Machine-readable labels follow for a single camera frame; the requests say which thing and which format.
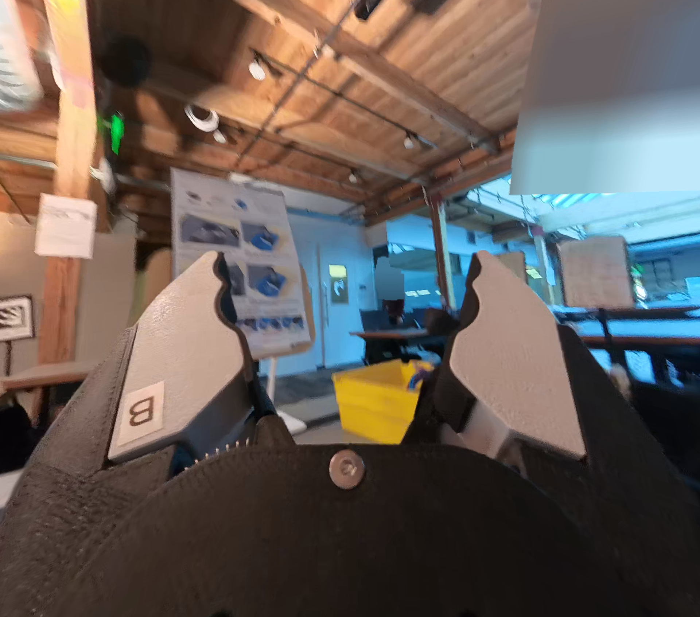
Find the handwritten whiteboard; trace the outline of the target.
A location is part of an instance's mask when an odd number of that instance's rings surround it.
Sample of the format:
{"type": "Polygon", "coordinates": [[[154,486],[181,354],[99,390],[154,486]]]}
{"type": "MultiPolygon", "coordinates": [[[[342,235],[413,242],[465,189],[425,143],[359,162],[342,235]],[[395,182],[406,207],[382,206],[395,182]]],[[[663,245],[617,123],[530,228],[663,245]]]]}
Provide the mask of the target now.
{"type": "Polygon", "coordinates": [[[586,309],[628,309],[635,296],[624,237],[593,237],[557,247],[564,305],[586,309]]]}

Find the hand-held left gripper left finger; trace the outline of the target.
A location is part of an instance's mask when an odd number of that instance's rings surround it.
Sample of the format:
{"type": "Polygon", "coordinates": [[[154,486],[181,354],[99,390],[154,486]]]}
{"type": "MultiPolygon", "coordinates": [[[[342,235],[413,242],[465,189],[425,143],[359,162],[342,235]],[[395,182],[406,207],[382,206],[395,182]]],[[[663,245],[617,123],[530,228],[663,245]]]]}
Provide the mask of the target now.
{"type": "Polygon", "coordinates": [[[136,324],[108,460],[170,445],[202,459],[242,443],[253,419],[253,360],[237,328],[223,253],[209,251],[136,324]]]}

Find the black round speaker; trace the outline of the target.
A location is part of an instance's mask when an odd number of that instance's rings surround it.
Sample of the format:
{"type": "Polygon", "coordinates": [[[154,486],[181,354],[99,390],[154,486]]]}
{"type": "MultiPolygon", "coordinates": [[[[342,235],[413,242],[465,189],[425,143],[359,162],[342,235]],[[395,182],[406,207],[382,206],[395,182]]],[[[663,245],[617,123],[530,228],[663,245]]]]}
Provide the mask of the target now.
{"type": "Polygon", "coordinates": [[[139,87],[149,77],[152,63],[148,47],[128,35],[108,39],[100,55],[100,70],[105,79],[127,89],[139,87]]]}

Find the instruction poster board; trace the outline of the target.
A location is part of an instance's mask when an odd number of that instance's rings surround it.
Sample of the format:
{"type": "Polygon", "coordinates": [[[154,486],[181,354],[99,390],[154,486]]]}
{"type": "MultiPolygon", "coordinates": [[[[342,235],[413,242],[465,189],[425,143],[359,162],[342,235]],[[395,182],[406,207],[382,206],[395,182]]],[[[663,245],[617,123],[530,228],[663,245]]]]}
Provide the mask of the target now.
{"type": "Polygon", "coordinates": [[[282,193],[171,171],[172,274],[220,253],[237,326],[255,359],[301,354],[313,342],[302,268],[282,193]]]}

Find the large yellow plastic bin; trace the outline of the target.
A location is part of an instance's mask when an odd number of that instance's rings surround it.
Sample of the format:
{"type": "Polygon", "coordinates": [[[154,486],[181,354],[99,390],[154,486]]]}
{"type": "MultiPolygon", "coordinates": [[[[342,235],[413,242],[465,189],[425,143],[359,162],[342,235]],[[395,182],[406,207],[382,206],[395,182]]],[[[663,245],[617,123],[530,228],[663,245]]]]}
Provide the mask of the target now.
{"type": "Polygon", "coordinates": [[[399,444],[411,424],[422,382],[434,365],[394,359],[332,375],[342,429],[378,444],[399,444]]]}

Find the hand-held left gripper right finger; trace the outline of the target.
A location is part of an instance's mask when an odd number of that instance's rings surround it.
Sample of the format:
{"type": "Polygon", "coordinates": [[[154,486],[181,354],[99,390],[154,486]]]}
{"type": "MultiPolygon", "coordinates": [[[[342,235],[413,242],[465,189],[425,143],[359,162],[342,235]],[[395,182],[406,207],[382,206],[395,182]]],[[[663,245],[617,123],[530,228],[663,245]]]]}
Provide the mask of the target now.
{"type": "Polygon", "coordinates": [[[461,443],[504,460],[527,442],[573,460],[587,454],[557,322],[545,302],[491,253],[472,256],[476,313],[454,337],[451,373],[475,404],[461,443]]]}

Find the wooden office desk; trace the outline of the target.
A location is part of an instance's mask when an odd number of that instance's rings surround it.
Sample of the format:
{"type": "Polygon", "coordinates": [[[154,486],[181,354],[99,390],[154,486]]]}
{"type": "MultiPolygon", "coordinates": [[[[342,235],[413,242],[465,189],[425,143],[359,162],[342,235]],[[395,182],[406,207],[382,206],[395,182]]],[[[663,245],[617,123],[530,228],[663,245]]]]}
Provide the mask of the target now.
{"type": "Polygon", "coordinates": [[[408,362],[419,359],[412,354],[412,348],[425,350],[444,357],[447,337],[430,333],[425,328],[401,328],[376,332],[351,332],[364,342],[364,358],[366,365],[380,364],[385,361],[399,359],[408,362]]]}

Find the framed striped picture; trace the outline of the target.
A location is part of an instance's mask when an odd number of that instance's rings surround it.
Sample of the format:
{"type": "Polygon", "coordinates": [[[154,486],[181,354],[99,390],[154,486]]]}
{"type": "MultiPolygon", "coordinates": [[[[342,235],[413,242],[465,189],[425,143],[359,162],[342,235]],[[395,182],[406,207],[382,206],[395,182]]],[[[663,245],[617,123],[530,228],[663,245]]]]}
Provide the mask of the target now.
{"type": "Polygon", "coordinates": [[[35,337],[31,295],[1,298],[1,343],[35,337]]]}

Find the white sign stand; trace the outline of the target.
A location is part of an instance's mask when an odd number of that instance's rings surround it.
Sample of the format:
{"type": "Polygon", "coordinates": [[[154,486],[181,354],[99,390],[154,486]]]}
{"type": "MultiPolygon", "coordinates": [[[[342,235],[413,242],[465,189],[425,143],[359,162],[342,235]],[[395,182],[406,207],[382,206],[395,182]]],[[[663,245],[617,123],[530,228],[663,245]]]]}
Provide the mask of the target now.
{"type": "Polygon", "coordinates": [[[277,379],[277,370],[278,370],[278,361],[279,361],[279,355],[270,355],[269,356],[269,366],[268,366],[268,371],[267,371],[267,383],[265,385],[265,390],[267,394],[267,398],[269,399],[270,403],[272,404],[273,412],[277,414],[278,417],[282,420],[282,422],[285,424],[287,430],[290,432],[292,436],[296,436],[298,434],[301,434],[302,432],[305,432],[307,430],[307,425],[305,422],[302,420],[295,418],[292,415],[289,415],[288,413],[285,412],[278,412],[275,407],[275,394],[276,394],[276,379],[277,379]]]}

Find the phone symbol wall sign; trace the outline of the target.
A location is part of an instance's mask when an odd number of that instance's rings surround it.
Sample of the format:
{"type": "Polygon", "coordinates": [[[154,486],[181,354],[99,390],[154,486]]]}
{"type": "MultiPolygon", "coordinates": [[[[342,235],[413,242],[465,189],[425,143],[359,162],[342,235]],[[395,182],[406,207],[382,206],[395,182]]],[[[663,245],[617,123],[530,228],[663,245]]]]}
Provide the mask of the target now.
{"type": "Polygon", "coordinates": [[[330,303],[336,305],[349,304],[349,276],[344,264],[328,264],[330,303]]]}

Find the white paper notice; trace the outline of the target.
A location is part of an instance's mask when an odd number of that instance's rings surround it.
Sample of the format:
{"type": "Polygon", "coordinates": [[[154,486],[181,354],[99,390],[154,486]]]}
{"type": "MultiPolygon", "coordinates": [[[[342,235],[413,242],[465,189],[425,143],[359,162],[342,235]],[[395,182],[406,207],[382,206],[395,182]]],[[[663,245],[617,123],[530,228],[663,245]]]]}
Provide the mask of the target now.
{"type": "Polygon", "coordinates": [[[96,226],[95,202],[42,193],[34,253],[40,257],[90,260],[96,226]]]}

